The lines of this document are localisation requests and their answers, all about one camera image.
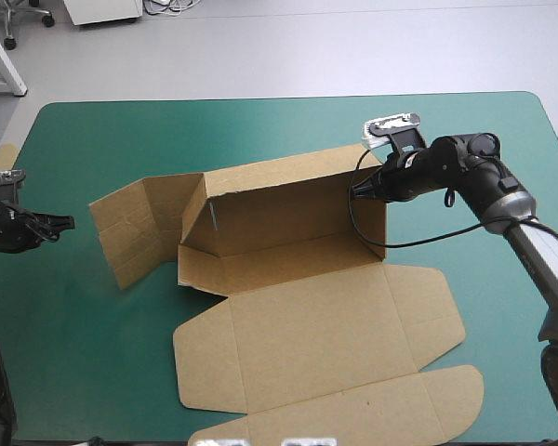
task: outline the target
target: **green mat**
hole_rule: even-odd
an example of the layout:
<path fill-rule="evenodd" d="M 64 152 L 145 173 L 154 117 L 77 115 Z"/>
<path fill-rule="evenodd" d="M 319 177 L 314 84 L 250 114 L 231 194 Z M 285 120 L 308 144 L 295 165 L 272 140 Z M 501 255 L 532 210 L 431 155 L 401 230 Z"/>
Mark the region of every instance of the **green mat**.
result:
<path fill-rule="evenodd" d="M 0 255 L 0 341 L 19 439 L 187 439 L 235 414 L 183 408 L 171 335 L 219 301 L 178 287 L 165 264 L 126 292 L 115 285 L 87 204 L 137 178 L 209 170 L 357 142 L 362 123 L 417 112 L 425 138 L 490 131 L 503 159 L 558 229 L 558 140 L 528 93 L 356 98 L 61 103 L 45 107 L 17 167 L 25 207 L 71 214 L 77 230 L 19 256 Z M 389 206 L 390 241 L 469 226 L 444 193 Z M 480 230 L 391 250 L 388 261 L 442 269 L 467 341 L 430 368 L 471 363 L 485 376 L 482 413 L 462 440 L 558 436 L 539 374 L 546 306 L 502 238 Z"/>

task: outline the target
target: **white cabinet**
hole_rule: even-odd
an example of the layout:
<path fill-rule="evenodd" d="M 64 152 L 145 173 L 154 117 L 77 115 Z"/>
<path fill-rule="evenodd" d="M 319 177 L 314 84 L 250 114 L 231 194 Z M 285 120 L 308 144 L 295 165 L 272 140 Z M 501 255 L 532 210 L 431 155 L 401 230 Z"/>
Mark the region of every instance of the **white cabinet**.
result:
<path fill-rule="evenodd" d="M 64 0 L 75 25 L 142 16 L 142 0 Z"/>

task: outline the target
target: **gray floor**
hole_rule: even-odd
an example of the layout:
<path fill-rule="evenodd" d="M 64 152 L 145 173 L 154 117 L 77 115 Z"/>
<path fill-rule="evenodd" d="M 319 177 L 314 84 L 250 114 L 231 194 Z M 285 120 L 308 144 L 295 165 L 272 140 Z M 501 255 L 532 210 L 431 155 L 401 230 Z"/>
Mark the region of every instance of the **gray floor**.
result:
<path fill-rule="evenodd" d="M 58 23 L 17 29 L 9 54 L 30 91 L 0 98 L 4 143 L 54 101 L 501 90 L 538 95 L 558 134 L 558 2 L 203 0 L 89 29 L 43 3 Z"/>

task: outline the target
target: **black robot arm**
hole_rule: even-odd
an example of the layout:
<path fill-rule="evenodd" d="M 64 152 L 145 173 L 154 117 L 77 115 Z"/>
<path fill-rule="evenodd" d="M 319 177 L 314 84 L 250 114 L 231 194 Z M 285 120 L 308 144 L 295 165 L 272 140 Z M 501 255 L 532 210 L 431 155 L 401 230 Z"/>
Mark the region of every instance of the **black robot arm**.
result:
<path fill-rule="evenodd" d="M 446 190 L 445 205 L 451 206 L 457 192 L 481 226 L 509 242 L 549 307 L 538 338 L 550 341 L 541 367 L 558 409 L 558 234 L 538 222 L 536 200 L 500 160 L 498 137 L 445 136 L 427 147 L 418 127 L 414 113 L 365 123 L 368 150 L 391 144 L 392 153 L 373 175 L 352 185 L 350 200 L 406 202 Z"/>
<path fill-rule="evenodd" d="M 0 252 L 16 254 L 55 242 L 63 230 L 74 228 L 71 216 L 37 214 L 19 206 L 22 170 L 0 172 Z"/>

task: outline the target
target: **chair wheel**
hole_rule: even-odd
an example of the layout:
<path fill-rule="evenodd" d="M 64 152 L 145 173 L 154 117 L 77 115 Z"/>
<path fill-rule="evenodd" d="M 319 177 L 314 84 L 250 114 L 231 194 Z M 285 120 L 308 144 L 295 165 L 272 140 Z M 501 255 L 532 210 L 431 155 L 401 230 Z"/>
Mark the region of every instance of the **chair wheel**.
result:
<path fill-rule="evenodd" d="M 46 28 L 51 28 L 52 26 L 54 26 L 54 23 L 56 23 L 52 16 L 44 16 L 41 18 L 41 21 Z"/>
<path fill-rule="evenodd" d="M 17 47 L 17 41 L 15 39 L 12 39 L 10 37 L 4 39 L 4 48 L 10 50 L 10 49 L 15 49 L 16 47 Z"/>

